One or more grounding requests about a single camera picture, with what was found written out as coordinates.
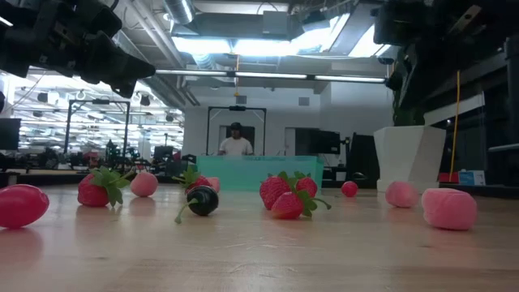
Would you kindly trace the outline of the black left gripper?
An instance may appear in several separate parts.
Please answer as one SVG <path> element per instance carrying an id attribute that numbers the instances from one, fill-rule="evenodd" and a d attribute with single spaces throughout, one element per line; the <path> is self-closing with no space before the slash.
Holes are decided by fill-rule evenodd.
<path id="1" fill-rule="evenodd" d="M 126 53 L 104 32 L 88 34 L 84 40 L 87 6 L 87 0 L 41 0 L 29 34 L 26 67 L 103 82 L 120 97 L 131 98 L 137 80 L 154 75 L 156 68 Z"/>

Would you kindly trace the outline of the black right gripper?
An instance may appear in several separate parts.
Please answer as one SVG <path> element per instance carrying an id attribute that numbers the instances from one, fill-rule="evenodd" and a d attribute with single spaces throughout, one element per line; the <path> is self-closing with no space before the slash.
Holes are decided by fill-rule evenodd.
<path id="1" fill-rule="evenodd" d="M 499 45 L 499 0 L 433 0 L 412 45 L 397 51 L 385 86 L 430 92 L 456 69 L 492 55 Z"/>

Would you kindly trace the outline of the red oval plastic tomato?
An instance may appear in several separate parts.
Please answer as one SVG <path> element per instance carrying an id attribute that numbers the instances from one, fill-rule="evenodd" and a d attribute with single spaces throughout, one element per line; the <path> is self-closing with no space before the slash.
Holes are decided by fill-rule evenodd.
<path id="1" fill-rule="evenodd" d="M 48 196 L 38 187 L 15 184 L 0 189 L 0 227 L 18 229 L 41 218 L 49 207 Z"/>

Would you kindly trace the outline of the green cactus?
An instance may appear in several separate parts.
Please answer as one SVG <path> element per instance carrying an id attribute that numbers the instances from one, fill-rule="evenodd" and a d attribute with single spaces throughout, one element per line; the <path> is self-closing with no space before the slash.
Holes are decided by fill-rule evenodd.
<path id="1" fill-rule="evenodd" d="M 402 107 L 402 102 L 405 100 L 409 79 L 416 61 L 413 48 L 413 46 L 407 45 L 399 49 L 391 75 L 392 84 L 394 85 L 394 89 L 392 90 L 392 120 L 395 127 L 423 126 L 425 124 L 423 108 L 419 106 Z"/>

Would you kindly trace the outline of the long ceiling light tube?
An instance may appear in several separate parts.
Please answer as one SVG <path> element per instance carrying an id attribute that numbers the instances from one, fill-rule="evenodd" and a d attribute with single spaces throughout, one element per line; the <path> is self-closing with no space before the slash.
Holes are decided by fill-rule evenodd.
<path id="1" fill-rule="evenodd" d="M 157 75 L 184 75 L 184 76 L 228 76 L 227 71 L 201 71 L 201 70 L 156 70 Z"/>
<path id="2" fill-rule="evenodd" d="M 361 83 L 361 84 L 383 84 L 385 82 L 385 78 L 350 76 L 350 75 L 316 75 L 315 80 L 327 81 L 327 82 L 342 82 L 342 83 Z"/>
<path id="3" fill-rule="evenodd" d="M 286 74 L 286 73 L 266 73 L 266 72 L 249 72 L 236 71 L 235 77 L 238 78 L 261 78 L 261 79 L 307 79 L 305 74 Z"/>

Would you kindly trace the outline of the white faceted plant pot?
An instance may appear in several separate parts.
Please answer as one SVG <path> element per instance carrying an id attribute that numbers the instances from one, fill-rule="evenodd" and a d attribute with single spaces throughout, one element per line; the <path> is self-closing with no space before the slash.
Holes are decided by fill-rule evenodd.
<path id="1" fill-rule="evenodd" d="M 374 133 L 380 177 L 377 191 L 407 182 L 422 193 L 437 188 L 446 131 L 430 126 L 384 127 Z"/>

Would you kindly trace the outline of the black office chair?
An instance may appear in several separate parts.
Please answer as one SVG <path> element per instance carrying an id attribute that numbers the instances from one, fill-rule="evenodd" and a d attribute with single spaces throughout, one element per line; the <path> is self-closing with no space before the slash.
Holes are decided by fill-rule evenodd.
<path id="1" fill-rule="evenodd" d="M 380 167 L 372 135 L 353 133 L 347 158 L 348 178 L 360 188 L 376 189 Z"/>

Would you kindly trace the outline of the blue cardboard box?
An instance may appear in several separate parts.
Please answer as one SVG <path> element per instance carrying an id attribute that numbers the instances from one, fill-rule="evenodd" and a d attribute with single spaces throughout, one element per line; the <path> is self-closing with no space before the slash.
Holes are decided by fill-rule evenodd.
<path id="1" fill-rule="evenodd" d="M 458 172 L 458 180 L 461 185 L 485 186 L 486 177 L 484 170 L 462 170 Z"/>

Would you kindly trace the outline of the black monitor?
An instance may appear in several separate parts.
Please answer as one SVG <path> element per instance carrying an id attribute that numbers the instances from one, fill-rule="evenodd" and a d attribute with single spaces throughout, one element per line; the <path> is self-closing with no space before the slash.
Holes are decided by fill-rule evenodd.
<path id="1" fill-rule="evenodd" d="M 20 118 L 0 118 L 0 150 L 19 148 Z"/>
<path id="2" fill-rule="evenodd" d="M 338 132 L 319 129 L 295 129 L 295 155 L 340 154 L 341 137 Z"/>

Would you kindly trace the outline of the person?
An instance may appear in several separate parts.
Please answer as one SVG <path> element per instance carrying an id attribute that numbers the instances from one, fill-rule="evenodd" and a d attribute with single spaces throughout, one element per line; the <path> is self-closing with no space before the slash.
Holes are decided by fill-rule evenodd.
<path id="1" fill-rule="evenodd" d="M 233 122 L 230 125 L 231 136 L 221 142 L 218 154 L 220 156 L 252 156 L 254 154 L 251 142 L 242 136 L 242 125 Z"/>

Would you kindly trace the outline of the black plastic cherry green stem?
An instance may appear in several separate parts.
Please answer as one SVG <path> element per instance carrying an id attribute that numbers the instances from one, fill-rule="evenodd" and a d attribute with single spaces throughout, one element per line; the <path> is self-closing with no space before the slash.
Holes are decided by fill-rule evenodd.
<path id="1" fill-rule="evenodd" d="M 219 205 L 219 196 L 217 192 L 209 186 L 197 186 L 191 188 L 187 192 L 187 201 L 178 211 L 174 222 L 182 223 L 182 213 L 189 208 L 194 214 L 206 217 L 215 211 Z"/>

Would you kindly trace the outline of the teal translucent plastic container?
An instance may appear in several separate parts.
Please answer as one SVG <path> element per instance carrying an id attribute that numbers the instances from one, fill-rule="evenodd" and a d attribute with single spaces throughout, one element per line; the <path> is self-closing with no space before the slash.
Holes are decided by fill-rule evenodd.
<path id="1" fill-rule="evenodd" d="M 321 188 L 324 163 L 313 156 L 199 156 L 198 171 L 206 177 L 218 177 L 222 191 L 258 191 L 269 174 L 295 171 L 310 174 Z"/>

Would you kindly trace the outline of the grey ceiling unit box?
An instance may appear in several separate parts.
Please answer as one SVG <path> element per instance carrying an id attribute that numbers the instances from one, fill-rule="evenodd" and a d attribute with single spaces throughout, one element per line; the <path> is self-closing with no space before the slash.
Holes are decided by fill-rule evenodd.
<path id="1" fill-rule="evenodd" d="M 286 35 L 289 17 L 284 11 L 263 11 L 263 34 Z"/>

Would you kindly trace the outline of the black gantry frame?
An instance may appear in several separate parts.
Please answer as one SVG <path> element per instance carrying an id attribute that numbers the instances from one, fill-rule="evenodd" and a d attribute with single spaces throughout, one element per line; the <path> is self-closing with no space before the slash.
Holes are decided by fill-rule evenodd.
<path id="1" fill-rule="evenodd" d="M 206 146 L 205 146 L 205 156 L 209 155 L 208 152 L 208 146 L 209 146 L 209 134 L 210 134 L 210 123 L 212 120 L 211 111 L 212 110 L 228 110 L 228 111 L 256 111 L 260 110 L 263 112 L 264 117 L 262 119 L 263 122 L 263 151 L 262 155 L 265 156 L 265 142 L 266 142 L 266 126 L 267 126 L 267 112 L 268 110 L 266 108 L 259 108 L 259 107 L 246 107 L 242 105 L 230 105 L 230 106 L 209 106 L 207 111 L 207 130 L 206 130 Z"/>
<path id="2" fill-rule="evenodd" d="M 68 105 L 68 109 L 67 109 L 66 134 L 65 134 L 65 140 L 64 140 L 63 154 L 67 154 L 68 150 L 69 150 L 72 115 L 75 114 L 78 110 L 80 110 L 87 103 L 92 103 L 94 105 L 122 104 L 127 107 L 125 110 L 122 111 L 122 113 L 125 114 L 125 128 L 124 128 L 124 138 L 123 138 L 123 147 L 122 147 L 122 159 L 125 160 L 125 157 L 127 154 L 127 138 L 128 138 L 128 131 L 129 131 L 131 103 L 129 101 L 110 101 L 107 99 L 99 99 L 99 98 L 93 99 L 93 100 L 78 100 L 78 99 L 69 100 L 69 105 Z"/>

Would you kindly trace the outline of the silver ventilation duct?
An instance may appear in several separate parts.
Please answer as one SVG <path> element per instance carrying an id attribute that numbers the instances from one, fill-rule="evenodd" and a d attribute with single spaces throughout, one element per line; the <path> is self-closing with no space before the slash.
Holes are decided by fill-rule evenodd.
<path id="1" fill-rule="evenodd" d="M 195 18 L 191 0 L 163 0 L 165 10 L 176 24 L 189 24 Z"/>

